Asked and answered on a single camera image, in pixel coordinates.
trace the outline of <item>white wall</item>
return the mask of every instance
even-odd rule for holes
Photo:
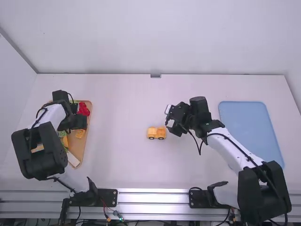
[[[11,143],[37,74],[0,34],[0,164]]]
[[[299,0],[0,0],[40,73],[286,74],[301,110]]]

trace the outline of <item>green object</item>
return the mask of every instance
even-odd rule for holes
[[[58,132],[58,136],[59,136],[60,138],[66,136],[66,135],[67,135],[66,131],[59,131],[59,132]]]

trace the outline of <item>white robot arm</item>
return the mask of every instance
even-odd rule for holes
[[[41,108],[38,112],[36,119],[39,119],[38,122],[34,122],[29,125],[28,129],[38,128],[41,124],[51,122],[55,131],[57,131],[61,122],[66,118],[68,113],[65,112],[62,104],[53,104]],[[81,175],[78,171],[75,171],[69,164],[64,169],[64,173],[49,175],[49,178],[55,178],[66,186],[74,190],[74,192],[87,192],[89,190],[89,183],[87,177]]]
[[[166,125],[174,120],[172,127],[167,126],[170,133],[180,137],[183,133],[192,135],[190,129],[194,130],[196,137],[216,150],[237,174],[236,191],[229,190],[226,181],[208,186],[211,206],[235,207],[244,221],[254,225],[291,211],[281,166],[275,161],[265,162],[239,143],[219,120],[212,120],[205,97],[191,98],[190,105],[168,105],[165,114]]]

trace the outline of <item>tabletop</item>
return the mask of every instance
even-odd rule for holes
[[[266,105],[285,161],[288,189],[290,194],[301,194],[301,181],[296,179],[301,170],[301,117],[283,75],[163,74],[151,78],[149,74],[40,74],[17,129],[27,127],[37,109],[58,89],[93,104],[85,156],[77,170],[98,187],[184,192],[192,186],[206,189],[223,180],[237,183],[237,176],[215,150],[204,146],[198,155],[191,136],[167,133],[163,141],[146,137],[148,127],[164,125],[167,104],[205,96],[213,119],[220,119],[221,101],[261,101]],[[25,180],[12,146],[2,163],[0,179],[5,181],[0,185],[5,192],[64,190],[54,183]]]

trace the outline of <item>black bracket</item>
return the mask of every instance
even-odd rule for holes
[[[217,204],[211,206],[209,203],[209,192],[207,190],[190,190],[189,206],[192,209],[229,209],[228,205]]]
[[[101,189],[98,188],[98,195],[101,200],[97,200],[96,203],[92,206],[94,207],[103,207],[103,202],[107,207],[116,207],[117,205],[117,196],[118,191],[116,189]],[[69,206],[91,206],[77,200],[70,199]]]

